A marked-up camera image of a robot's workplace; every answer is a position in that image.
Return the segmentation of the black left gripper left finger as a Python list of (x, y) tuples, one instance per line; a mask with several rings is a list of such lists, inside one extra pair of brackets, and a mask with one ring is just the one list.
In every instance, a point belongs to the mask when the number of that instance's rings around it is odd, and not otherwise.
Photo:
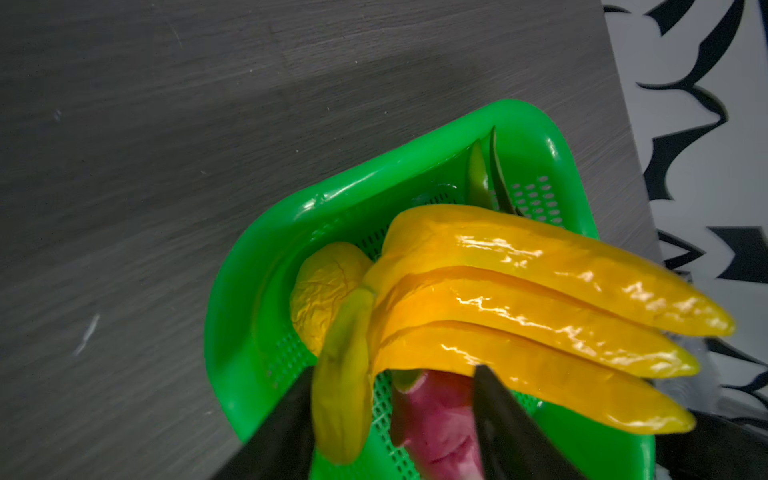
[(315, 437), (311, 416), (314, 368), (307, 367), (242, 448), (214, 480), (307, 480)]

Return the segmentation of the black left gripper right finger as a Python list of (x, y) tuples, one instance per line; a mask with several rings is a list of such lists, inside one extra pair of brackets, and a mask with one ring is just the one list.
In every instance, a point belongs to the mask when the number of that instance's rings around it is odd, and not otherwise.
[(582, 479), (491, 368), (473, 379), (473, 414), (487, 479)]

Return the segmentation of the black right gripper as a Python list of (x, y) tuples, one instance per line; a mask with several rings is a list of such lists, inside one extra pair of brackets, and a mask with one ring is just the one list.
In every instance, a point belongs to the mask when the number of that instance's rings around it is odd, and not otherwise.
[(685, 434), (656, 438), (656, 463), (672, 479), (767, 480), (767, 422), (696, 411)]

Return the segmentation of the red dragon fruit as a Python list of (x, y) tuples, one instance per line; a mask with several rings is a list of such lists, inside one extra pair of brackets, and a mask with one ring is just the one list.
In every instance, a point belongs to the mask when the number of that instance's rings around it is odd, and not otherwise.
[(473, 379), (435, 370), (393, 370), (390, 439), (424, 479), (482, 479)]
[(476, 140), (469, 149), (467, 162), (466, 202), (469, 205), (523, 216), (511, 200), (497, 152), (497, 129), (493, 127), (488, 140), (488, 157), (482, 142)]

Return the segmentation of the round yellow orange fruit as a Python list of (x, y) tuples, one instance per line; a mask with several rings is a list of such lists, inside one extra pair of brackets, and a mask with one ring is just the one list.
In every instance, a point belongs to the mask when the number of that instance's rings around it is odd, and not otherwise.
[(301, 265), (290, 296), (290, 318), (302, 343), (315, 356), (346, 297), (373, 261), (356, 245), (328, 244)]

